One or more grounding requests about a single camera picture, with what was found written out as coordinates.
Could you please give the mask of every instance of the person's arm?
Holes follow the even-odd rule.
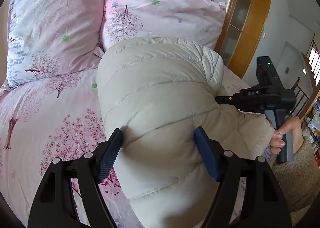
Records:
[[[271,150],[277,152],[274,144],[281,143],[281,134],[292,130],[294,161],[273,166],[273,172],[280,183],[290,212],[311,205],[320,190],[320,170],[317,167],[311,144],[302,137],[299,118],[288,119],[271,140]]]

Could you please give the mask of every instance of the bed sheet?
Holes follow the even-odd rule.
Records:
[[[0,93],[0,190],[25,226],[34,195],[51,160],[56,156],[63,160],[77,159],[106,140],[96,72],[97,69],[92,69],[55,76]],[[249,87],[226,67],[222,84],[228,95]],[[268,148],[264,156],[271,159]],[[76,180],[72,186],[79,218],[89,224]],[[113,169],[99,187],[118,227],[143,228]],[[242,178],[231,220],[240,213],[244,191]]]

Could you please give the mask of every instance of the human hand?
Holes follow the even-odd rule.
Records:
[[[282,140],[282,136],[289,131],[292,131],[293,142],[293,154],[295,154],[303,144],[303,136],[300,119],[298,117],[288,118],[279,128],[275,130],[273,137],[270,141],[270,150],[273,154],[279,154],[280,148],[284,147],[285,142]]]

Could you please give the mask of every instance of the pink pillow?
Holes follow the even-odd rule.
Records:
[[[105,0],[11,0],[10,87],[96,68]]]
[[[210,0],[106,0],[100,38],[104,49],[139,36],[175,36],[214,48],[225,3]]]

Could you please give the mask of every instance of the puffer jacket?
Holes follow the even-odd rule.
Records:
[[[216,52],[179,38],[124,40],[104,54],[97,86],[105,132],[124,133],[114,168],[145,228],[192,228],[205,218],[218,185],[196,127],[239,157],[267,147],[274,129],[263,115],[216,103],[222,78]]]

